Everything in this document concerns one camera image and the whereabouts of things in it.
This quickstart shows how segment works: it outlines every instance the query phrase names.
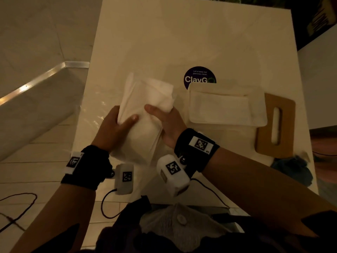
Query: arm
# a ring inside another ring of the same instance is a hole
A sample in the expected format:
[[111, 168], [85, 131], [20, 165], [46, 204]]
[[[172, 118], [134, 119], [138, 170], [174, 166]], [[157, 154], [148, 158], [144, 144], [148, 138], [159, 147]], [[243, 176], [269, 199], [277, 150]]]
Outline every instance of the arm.
[[[133, 115], [123, 124], [117, 124], [119, 106], [115, 106], [103, 120], [92, 145], [111, 152], [126, 137], [130, 128], [137, 122]], [[61, 184], [39, 215], [15, 244], [11, 253], [30, 253], [44, 245], [42, 251], [51, 252], [55, 246], [69, 245], [68, 250], [80, 250], [89, 225], [95, 203], [94, 190], [72, 184]]]
[[[178, 110], [164, 113], [150, 105], [145, 110], [162, 121], [164, 143], [174, 148], [187, 128]], [[301, 219], [326, 210], [337, 211], [292, 178], [224, 148], [215, 152], [202, 173], [248, 214], [291, 233], [315, 236]]]

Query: wristband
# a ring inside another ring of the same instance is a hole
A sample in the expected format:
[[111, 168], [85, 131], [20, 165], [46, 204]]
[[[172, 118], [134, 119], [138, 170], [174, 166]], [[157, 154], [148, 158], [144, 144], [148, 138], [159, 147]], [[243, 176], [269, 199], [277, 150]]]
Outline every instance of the wristband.
[[184, 130], [176, 143], [174, 153], [183, 156], [189, 169], [202, 172], [219, 145], [207, 136], [188, 128]]
[[[96, 190], [98, 185], [104, 181], [106, 177], [112, 174], [112, 165], [109, 161], [109, 153], [99, 149], [97, 146], [87, 146], [78, 158], [78, 163], [72, 174], [65, 174], [61, 184], [73, 184], [75, 186], [85, 187]], [[73, 157], [67, 164], [71, 167], [74, 163]]]

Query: cutting board handle hole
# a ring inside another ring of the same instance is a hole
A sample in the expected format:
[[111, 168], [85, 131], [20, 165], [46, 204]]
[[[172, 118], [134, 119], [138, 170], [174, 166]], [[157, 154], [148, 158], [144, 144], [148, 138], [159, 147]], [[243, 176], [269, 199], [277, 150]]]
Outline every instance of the cutting board handle hole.
[[281, 141], [281, 121], [282, 121], [282, 110], [278, 107], [274, 108], [273, 113], [273, 127], [272, 127], [272, 143], [274, 145], [279, 145]]

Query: person's right forearm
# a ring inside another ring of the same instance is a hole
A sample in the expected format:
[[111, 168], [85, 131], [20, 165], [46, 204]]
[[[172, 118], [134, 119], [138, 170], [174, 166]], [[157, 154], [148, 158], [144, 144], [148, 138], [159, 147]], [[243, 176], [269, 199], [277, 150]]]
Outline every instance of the person's right forearm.
[[224, 148], [213, 155], [203, 175], [251, 216], [292, 233], [314, 236], [301, 219], [337, 211], [292, 178]]

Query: hand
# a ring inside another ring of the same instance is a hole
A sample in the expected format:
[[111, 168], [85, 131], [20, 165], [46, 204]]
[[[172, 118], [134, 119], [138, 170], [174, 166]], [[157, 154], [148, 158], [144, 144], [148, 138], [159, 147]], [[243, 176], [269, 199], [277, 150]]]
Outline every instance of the hand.
[[164, 143], [174, 149], [180, 134], [187, 129], [186, 124], [181, 118], [179, 111], [173, 107], [171, 112], [165, 113], [158, 107], [145, 105], [144, 109], [151, 115], [157, 117], [163, 126], [164, 133], [162, 135]]
[[121, 125], [117, 124], [119, 106], [114, 106], [104, 118], [99, 130], [92, 141], [92, 145], [108, 151], [109, 153], [118, 146], [127, 136], [132, 126], [138, 121], [137, 114], [129, 117]]

